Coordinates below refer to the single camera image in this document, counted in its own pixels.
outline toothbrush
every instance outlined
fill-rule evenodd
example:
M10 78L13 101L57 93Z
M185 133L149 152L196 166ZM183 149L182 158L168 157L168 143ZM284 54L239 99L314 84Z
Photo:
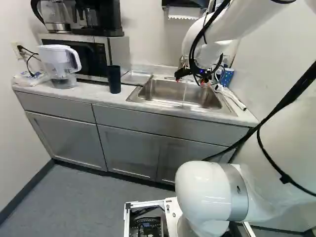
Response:
M221 84L217 84L214 90L217 93L220 93L226 97L231 98L232 101L234 101L235 104L237 104L238 107L241 108L243 111L247 110L247 107L228 88L224 88Z

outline paper towel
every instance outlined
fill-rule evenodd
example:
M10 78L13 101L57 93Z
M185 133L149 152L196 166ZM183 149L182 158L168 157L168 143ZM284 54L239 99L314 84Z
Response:
M170 6L168 18L198 20L201 17L200 14L201 9L198 7Z

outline white wall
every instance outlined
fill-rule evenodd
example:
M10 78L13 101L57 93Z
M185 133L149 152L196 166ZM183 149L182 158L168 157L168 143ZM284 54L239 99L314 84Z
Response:
M134 64L178 66L182 40L192 20L168 20L161 0L120 0L122 25Z
M298 0L241 40L230 89L257 119L262 120L316 60L315 22L316 15ZM315 96L315 90L314 82L303 96ZM316 226L316 204L256 225L305 231Z
M36 22L29 0L4 1L0 16L0 211L50 160L11 89L10 79L25 69L17 62L11 41L35 50L30 24Z

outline microwave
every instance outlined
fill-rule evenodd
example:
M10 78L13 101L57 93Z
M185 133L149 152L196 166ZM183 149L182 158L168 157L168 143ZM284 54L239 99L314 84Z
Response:
M42 44L68 45L77 51L82 69L78 79L108 82L107 67L118 65L121 76L131 69L129 37L97 37L72 34L39 34Z

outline metal tray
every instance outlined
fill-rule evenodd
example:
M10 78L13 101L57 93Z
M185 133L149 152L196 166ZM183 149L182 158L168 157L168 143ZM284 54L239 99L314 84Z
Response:
M152 72L132 70L121 77L121 83L126 85L144 85L152 77Z

